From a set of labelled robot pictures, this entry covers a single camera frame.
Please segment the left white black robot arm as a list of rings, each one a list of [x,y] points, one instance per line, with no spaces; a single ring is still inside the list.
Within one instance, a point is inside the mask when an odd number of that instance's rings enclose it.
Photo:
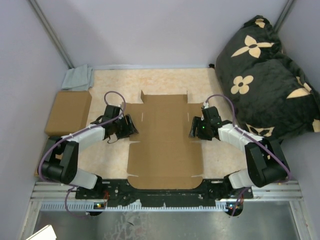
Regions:
[[[119,106],[107,105],[104,114],[84,129],[49,137],[38,174],[46,181],[84,188],[88,195],[97,199],[104,192],[102,178],[78,167],[79,153],[97,142],[110,140],[112,135],[119,140],[137,133],[130,114],[124,114]]]

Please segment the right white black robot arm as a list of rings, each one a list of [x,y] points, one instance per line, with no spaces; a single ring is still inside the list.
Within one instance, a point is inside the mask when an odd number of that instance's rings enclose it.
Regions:
[[[222,190],[226,197],[236,197],[242,188],[262,188],[290,177],[288,163],[276,139],[254,135],[229,120],[223,121],[215,106],[205,103],[201,112],[201,117],[195,116],[192,120],[189,137],[207,141],[215,138],[236,147],[245,155],[247,168],[225,177]]]

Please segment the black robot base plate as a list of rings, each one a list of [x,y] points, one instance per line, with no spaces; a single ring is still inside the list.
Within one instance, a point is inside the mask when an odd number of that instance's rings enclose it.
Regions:
[[[225,179],[203,179],[194,189],[137,189],[127,179],[103,179],[98,187],[78,187],[77,200],[102,199],[102,207],[128,206],[140,201],[143,207],[213,207],[222,199],[237,199],[240,208],[245,199],[254,197],[252,189],[233,189]]]

